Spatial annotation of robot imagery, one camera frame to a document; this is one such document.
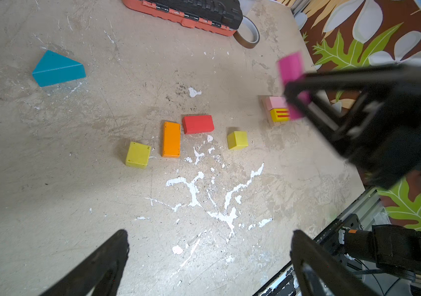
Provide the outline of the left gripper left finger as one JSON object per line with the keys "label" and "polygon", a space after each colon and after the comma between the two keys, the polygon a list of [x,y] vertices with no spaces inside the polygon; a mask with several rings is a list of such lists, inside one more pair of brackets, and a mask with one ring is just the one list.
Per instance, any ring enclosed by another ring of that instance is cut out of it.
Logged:
{"label": "left gripper left finger", "polygon": [[128,233],[115,232],[44,296],[115,296],[129,255]]}

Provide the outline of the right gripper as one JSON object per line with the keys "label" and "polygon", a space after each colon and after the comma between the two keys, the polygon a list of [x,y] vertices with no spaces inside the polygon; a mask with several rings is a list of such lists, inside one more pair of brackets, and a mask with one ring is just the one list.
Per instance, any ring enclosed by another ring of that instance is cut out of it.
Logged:
{"label": "right gripper", "polygon": [[[344,116],[320,97],[295,97],[320,90],[364,90]],[[396,86],[391,90],[386,87]],[[284,96],[333,149],[369,173],[369,183],[388,189],[421,172],[421,67],[383,65],[309,73],[284,86]]]}

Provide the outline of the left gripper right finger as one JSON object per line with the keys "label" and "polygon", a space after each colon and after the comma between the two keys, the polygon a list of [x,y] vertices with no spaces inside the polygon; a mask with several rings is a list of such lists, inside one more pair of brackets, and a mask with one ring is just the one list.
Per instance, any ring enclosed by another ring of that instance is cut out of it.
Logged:
{"label": "left gripper right finger", "polygon": [[301,230],[293,232],[291,261],[303,296],[376,295]]}

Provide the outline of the magenta rectangular block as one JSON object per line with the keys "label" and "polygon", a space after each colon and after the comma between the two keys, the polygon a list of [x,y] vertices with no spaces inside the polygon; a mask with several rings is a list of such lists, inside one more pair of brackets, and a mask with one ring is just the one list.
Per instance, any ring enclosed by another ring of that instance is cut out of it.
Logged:
{"label": "magenta rectangular block", "polygon": [[[280,59],[277,65],[283,87],[289,82],[300,79],[304,74],[304,59],[300,51]],[[290,121],[296,121],[304,117],[289,101],[286,104],[288,105]]]}

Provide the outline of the yellow red-striped block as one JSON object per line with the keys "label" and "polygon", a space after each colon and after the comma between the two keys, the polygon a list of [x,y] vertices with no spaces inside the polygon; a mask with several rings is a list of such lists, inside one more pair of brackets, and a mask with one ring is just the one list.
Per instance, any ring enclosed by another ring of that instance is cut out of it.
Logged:
{"label": "yellow red-striped block", "polygon": [[270,110],[270,118],[273,123],[289,122],[291,117],[287,108],[273,108]]}

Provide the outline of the light pink block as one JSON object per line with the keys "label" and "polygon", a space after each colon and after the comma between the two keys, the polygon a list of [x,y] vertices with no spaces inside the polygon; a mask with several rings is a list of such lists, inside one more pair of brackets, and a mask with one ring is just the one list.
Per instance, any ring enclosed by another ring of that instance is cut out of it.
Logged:
{"label": "light pink block", "polygon": [[272,109],[288,109],[288,103],[285,97],[266,97],[265,106],[268,111]]}

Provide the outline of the natural wood plank block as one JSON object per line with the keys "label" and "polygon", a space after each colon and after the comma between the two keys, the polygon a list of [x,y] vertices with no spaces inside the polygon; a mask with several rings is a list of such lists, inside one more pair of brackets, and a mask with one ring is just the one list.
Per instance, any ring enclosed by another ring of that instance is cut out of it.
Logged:
{"label": "natural wood plank block", "polygon": [[267,122],[268,122],[268,124],[273,128],[273,127],[279,127],[279,126],[281,126],[282,125],[282,123],[280,123],[280,122],[274,122],[273,120],[272,120],[272,117],[271,117],[271,113],[270,113],[270,111],[267,109],[267,105],[266,105],[266,100],[267,100],[267,98],[268,98],[268,96],[261,96],[260,97],[260,100],[261,100],[261,104],[262,104],[262,108],[263,108],[263,111],[264,111],[264,114],[266,115],[266,117],[267,117]]}

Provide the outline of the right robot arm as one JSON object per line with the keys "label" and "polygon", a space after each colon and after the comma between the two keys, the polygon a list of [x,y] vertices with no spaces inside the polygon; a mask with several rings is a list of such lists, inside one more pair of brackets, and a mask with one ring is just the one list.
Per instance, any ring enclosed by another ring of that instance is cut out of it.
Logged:
{"label": "right robot arm", "polygon": [[[284,96],[333,149],[389,189],[421,172],[421,67],[385,65],[305,74]],[[392,275],[421,275],[421,232],[395,225],[347,233],[346,252]]]}

